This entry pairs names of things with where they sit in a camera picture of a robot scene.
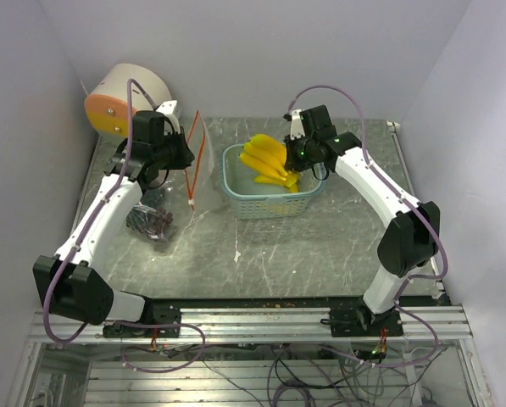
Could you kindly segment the yellow banana bunch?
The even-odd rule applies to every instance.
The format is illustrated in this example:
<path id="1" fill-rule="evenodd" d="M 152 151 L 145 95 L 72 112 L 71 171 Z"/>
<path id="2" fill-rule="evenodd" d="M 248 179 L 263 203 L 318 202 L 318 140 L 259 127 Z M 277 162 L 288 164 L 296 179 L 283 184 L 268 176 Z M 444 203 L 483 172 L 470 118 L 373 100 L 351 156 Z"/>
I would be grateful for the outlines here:
<path id="1" fill-rule="evenodd" d="M 286 147 L 273 137 L 254 135 L 243 145 L 239 159 L 257 173 L 255 183 L 283 187 L 289 193 L 299 192 L 300 175 L 286 169 Z"/>

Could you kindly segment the light blue plastic basket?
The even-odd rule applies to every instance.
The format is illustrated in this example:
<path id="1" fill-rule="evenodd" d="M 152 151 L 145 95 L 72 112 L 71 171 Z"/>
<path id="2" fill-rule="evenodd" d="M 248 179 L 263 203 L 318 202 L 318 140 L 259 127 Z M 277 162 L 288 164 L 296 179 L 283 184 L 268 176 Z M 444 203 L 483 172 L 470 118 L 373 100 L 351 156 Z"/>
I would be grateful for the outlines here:
<path id="1" fill-rule="evenodd" d="M 284 187 L 256 183 L 257 172 L 239 159 L 241 144 L 225 148 L 221 154 L 222 190 L 229 197 L 237 218 L 242 220 L 269 219 L 300 215 L 309 202 L 324 188 L 322 177 L 325 168 L 318 164 L 314 170 L 300 174 L 297 192 L 288 192 Z"/>

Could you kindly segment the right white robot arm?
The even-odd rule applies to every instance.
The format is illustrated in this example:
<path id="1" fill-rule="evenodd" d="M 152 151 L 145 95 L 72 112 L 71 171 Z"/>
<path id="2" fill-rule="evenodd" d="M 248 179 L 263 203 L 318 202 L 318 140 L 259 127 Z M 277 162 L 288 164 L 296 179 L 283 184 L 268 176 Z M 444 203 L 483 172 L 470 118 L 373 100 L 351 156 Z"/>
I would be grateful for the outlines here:
<path id="1" fill-rule="evenodd" d="M 404 290 L 404 281 L 439 250 L 440 209 L 422 203 L 380 169 L 352 133 L 338 133 L 327 107 L 293 110 L 285 115 L 286 168 L 303 172 L 323 164 L 347 181 L 377 213 L 385 227 L 378 247 L 379 270 L 362 296 L 365 309 L 356 313 L 356 328 L 376 334 L 385 314 Z"/>

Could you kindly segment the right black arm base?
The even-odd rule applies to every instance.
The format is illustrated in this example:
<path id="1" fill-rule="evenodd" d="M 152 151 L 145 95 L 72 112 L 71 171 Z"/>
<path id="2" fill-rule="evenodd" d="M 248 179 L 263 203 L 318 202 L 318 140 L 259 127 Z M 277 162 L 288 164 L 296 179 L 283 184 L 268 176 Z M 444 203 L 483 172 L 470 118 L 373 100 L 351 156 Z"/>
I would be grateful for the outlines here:
<path id="1" fill-rule="evenodd" d="M 332 337 L 380 337 L 382 333 L 388 337 L 403 335 L 400 314 L 395 309 L 373 314 L 361 303 L 331 308 L 320 323 L 330 328 Z"/>

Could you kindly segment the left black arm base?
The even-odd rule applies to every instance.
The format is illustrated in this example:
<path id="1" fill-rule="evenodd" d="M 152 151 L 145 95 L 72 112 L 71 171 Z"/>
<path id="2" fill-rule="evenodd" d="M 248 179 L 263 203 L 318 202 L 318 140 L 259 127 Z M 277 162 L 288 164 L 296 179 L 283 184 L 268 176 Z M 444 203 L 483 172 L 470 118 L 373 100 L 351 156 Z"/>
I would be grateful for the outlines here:
<path id="1" fill-rule="evenodd" d="M 103 328 L 104 338 L 126 339 L 126 338 L 177 338 L 181 323 L 181 310 L 177 305 L 162 299 L 148 299 L 142 312 L 142 316 L 136 324 L 140 325 L 170 325 L 169 328 L 140 328 L 122 323 L 111 323 Z"/>

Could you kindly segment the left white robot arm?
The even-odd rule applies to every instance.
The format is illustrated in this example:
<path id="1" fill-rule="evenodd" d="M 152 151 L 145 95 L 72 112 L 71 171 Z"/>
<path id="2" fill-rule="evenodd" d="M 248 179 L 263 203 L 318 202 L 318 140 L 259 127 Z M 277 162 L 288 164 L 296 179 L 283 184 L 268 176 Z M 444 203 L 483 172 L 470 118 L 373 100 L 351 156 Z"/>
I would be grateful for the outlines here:
<path id="1" fill-rule="evenodd" d="M 194 155 L 178 119 L 167 109 L 138 111 L 132 139 L 108 161 L 97 195 L 66 242 L 33 266 L 45 316 L 60 315 L 91 325 L 123 320 L 136 337 L 154 325 L 139 294 L 113 289 L 104 269 L 109 244 L 160 171 L 184 170 Z"/>

